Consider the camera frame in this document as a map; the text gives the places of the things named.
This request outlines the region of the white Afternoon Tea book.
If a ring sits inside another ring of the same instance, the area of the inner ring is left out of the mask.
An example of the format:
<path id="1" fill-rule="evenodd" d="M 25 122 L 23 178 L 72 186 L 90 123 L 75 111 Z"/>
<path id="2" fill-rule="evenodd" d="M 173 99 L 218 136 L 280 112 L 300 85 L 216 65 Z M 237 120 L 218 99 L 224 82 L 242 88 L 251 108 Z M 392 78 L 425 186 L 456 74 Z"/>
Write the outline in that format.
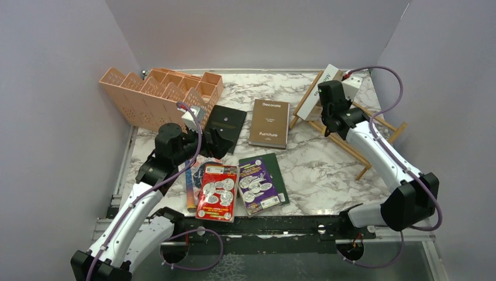
<path id="1" fill-rule="evenodd" d="M 307 92 L 304 94 L 302 100 L 294 111 L 294 116 L 297 116 L 306 121 L 316 120 L 319 116 L 318 109 L 315 109 L 319 102 L 318 84 L 341 78 L 342 71 L 337 67 L 328 64 L 328 66 L 320 71 L 316 79 L 312 82 Z"/>

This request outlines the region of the brown Decorate Furniture book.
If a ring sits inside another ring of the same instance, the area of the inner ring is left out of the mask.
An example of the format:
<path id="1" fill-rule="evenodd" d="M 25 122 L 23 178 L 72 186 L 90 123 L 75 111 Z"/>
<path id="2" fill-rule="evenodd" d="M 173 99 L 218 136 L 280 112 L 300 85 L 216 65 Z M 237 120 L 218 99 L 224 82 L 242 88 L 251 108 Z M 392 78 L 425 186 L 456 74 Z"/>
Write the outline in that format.
<path id="1" fill-rule="evenodd" d="M 255 99 L 249 145 L 286 149 L 289 117 L 288 102 Z"/>

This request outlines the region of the Little Women book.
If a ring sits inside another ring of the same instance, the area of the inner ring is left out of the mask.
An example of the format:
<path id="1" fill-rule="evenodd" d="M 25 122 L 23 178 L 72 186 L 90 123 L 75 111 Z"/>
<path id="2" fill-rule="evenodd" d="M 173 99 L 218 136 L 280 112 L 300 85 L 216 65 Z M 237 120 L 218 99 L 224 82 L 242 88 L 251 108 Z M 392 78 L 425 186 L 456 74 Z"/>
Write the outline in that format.
<path id="1" fill-rule="evenodd" d="M 191 178 L 194 186 L 201 186 L 205 173 L 205 166 L 208 164 L 222 165 L 222 161 L 214 157 L 198 156 L 195 164 L 191 168 Z"/>

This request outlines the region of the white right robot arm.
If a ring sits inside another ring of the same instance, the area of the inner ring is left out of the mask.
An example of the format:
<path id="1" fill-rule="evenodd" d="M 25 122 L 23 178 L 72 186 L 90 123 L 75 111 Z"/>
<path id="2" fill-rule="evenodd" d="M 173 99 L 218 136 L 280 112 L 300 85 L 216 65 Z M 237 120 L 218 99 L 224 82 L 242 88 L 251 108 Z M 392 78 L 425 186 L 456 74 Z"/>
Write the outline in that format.
<path id="1" fill-rule="evenodd" d="M 352 107 L 340 81 L 318 84 L 325 136 L 338 134 L 372 165 L 390 191 L 382 203 L 360 204 L 341 211 L 339 234 L 352 238 L 361 227 L 389 227 L 394 231 L 413 227 L 436 212 L 439 179 L 423 173 L 405 160 L 378 132 L 370 117 Z"/>

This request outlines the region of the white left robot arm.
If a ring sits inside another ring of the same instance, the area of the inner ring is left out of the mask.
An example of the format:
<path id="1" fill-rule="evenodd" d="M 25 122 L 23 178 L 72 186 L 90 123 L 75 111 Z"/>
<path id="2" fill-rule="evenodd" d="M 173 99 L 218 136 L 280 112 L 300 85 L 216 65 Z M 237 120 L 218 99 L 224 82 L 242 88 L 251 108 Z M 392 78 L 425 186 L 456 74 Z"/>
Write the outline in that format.
<path id="1" fill-rule="evenodd" d="M 153 207 L 199 155 L 221 159 L 232 146 L 234 143 L 217 129 L 202 130 L 193 125 L 184 132 L 175 123 L 162 125 L 126 205 L 89 250 L 76 251 L 71 258 L 75 279 L 131 280 L 136 267 L 159 243 L 185 245 L 185 237 L 194 231 L 185 229 L 184 215 L 173 209 L 159 209 L 149 226 L 141 227 Z"/>

